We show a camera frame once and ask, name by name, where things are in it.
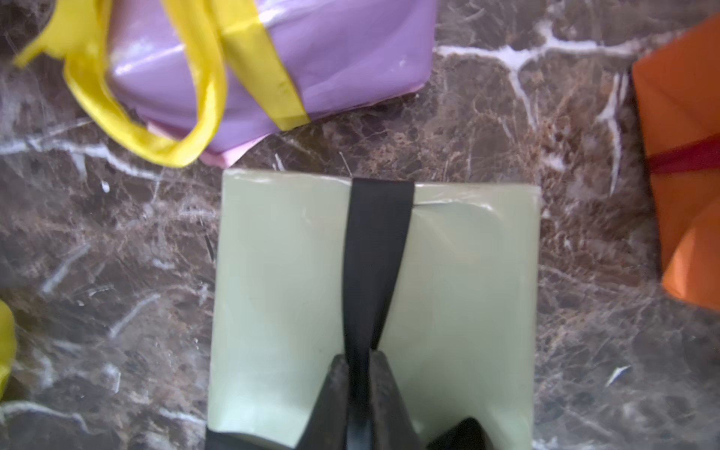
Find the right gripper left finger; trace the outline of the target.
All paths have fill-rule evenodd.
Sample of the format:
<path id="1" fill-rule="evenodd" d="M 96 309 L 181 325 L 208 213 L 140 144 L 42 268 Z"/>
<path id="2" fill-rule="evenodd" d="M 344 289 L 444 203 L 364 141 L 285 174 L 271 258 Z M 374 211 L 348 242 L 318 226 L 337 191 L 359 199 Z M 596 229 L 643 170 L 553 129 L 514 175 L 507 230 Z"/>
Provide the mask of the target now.
<path id="1" fill-rule="evenodd" d="M 296 446 L 297 450 L 346 448 L 349 387 L 349 367 L 345 356 L 336 355 Z"/>

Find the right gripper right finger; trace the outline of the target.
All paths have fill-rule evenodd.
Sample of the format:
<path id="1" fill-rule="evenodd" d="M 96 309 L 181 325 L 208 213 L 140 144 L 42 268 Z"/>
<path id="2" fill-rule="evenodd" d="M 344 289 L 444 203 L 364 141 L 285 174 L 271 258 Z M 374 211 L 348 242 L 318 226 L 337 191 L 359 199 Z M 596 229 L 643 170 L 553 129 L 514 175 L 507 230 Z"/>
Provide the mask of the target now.
<path id="1" fill-rule="evenodd" d="M 382 352 L 370 352 L 369 380 L 373 448 L 421 449 L 422 442 L 414 430 L 392 369 Z"/>

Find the green gift box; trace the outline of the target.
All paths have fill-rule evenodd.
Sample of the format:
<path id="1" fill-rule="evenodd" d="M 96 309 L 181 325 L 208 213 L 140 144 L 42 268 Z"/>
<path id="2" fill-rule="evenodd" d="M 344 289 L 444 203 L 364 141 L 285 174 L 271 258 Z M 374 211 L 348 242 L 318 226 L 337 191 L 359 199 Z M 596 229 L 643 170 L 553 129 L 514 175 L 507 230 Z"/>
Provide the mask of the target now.
<path id="1" fill-rule="evenodd" d="M 207 427 L 297 445 L 343 352 L 353 182 L 230 170 L 222 185 Z M 379 340 L 415 430 L 471 417 L 494 449 L 528 449 L 541 195 L 529 185 L 414 186 Z"/>

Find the black ribbon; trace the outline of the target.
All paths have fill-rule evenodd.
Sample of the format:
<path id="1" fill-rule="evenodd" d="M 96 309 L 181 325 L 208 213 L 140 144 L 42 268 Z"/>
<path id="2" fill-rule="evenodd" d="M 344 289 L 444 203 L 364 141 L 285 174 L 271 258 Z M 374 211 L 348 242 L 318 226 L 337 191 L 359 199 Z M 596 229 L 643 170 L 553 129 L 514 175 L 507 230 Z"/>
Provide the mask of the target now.
<path id="1" fill-rule="evenodd" d="M 345 449 L 374 449 L 369 355 L 379 351 L 413 207 L 411 181 L 352 180 L 342 268 L 342 356 L 350 383 Z"/>

